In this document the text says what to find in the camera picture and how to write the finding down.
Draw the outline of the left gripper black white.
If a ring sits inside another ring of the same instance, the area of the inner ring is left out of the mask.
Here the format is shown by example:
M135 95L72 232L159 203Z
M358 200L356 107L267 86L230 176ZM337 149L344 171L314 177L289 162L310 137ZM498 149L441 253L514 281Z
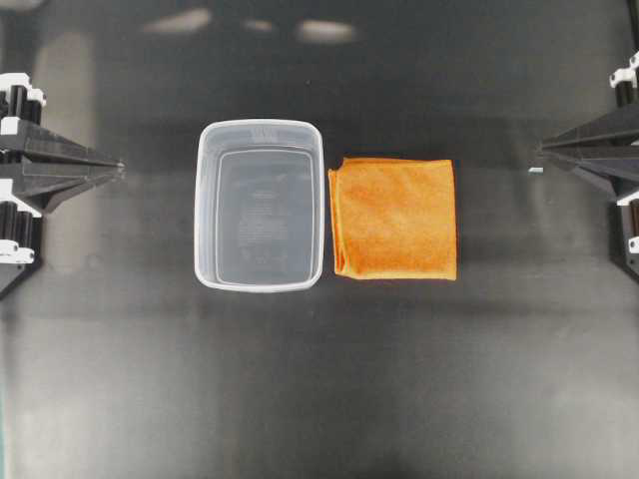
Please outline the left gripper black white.
M42 264L42 213L125 173L120 161L36 125L45 105L27 74L1 76L1 138L19 133L19 152L1 148L2 297Z

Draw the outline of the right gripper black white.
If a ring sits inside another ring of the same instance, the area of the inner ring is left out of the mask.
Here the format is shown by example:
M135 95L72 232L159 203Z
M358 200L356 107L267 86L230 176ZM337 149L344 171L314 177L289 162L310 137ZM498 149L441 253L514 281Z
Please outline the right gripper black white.
M638 278L638 52L610 75L609 83L620 108L543 140L540 157L616 202L625 264Z

